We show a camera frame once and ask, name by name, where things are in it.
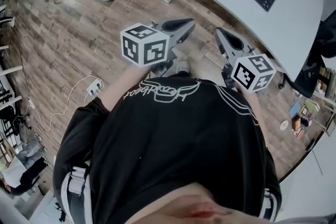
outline black chair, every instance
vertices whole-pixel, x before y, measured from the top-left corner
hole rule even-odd
[[[30,127],[25,120],[25,117],[29,116],[29,113],[26,115],[21,114],[20,103],[20,101],[15,103],[16,113],[14,113],[12,106],[7,106],[6,108],[0,110],[0,121],[3,121],[3,131],[6,136],[12,134],[20,135],[21,124],[25,124],[26,127],[30,130],[32,129],[32,127]]]
[[[291,81],[284,74],[284,79],[282,83],[278,84],[278,88],[282,89],[287,81],[292,88],[303,96],[310,98],[314,93],[317,81],[321,80],[328,86],[325,95],[327,97],[331,92],[335,74],[332,73],[330,79],[320,74],[320,68],[324,67],[322,56],[325,58],[336,57],[336,10],[325,21],[320,23],[309,56],[296,80]]]

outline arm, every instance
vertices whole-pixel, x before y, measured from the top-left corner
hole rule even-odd
[[[86,107],[78,108],[67,127],[59,148],[53,174],[55,195],[59,201],[62,182],[74,166],[91,159],[100,128],[115,104],[149,72],[149,68],[129,67],[113,85]]]
[[[10,192],[14,196],[20,196],[26,191],[30,190],[37,179],[39,178],[39,174],[47,167],[47,164],[44,162],[43,158],[38,159],[34,162],[34,164],[25,171],[20,178],[20,185],[16,188],[10,187]]]
[[[150,67],[130,66],[122,76],[100,96],[104,107],[111,111],[119,99],[135,84],[139,83],[150,71]]]

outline seated person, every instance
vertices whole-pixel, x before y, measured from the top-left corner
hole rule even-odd
[[[74,113],[54,168],[58,201],[66,175],[91,160],[94,224],[269,223],[257,218],[268,218],[265,191],[274,212],[281,192],[257,95],[192,78],[185,61],[168,78],[148,72],[128,68]]]
[[[40,158],[43,157],[45,151],[46,149],[42,147],[36,138],[30,140],[27,145],[23,147],[22,151],[13,158],[9,167],[1,171],[3,176],[2,185],[9,185],[11,188],[16,188],[22,184],[21,180],[23,174],[25,174]],[[31,174],[34,169],[35,168],[32,168],[30,172],[27,172],[26,174]],[[33,179],[38,176],[38,174],[36,175],[35,173],[33,173],[33,175]]]
[[[44,159],[41,157],[22,174],[19,185],[13,187],[9,185],[4,178],[0,178],[0,187],[3,188],[8,194],[20,196],[34,186],[35,182],[37,181],[36,178],[47,166],[48,164],[45,163]]]

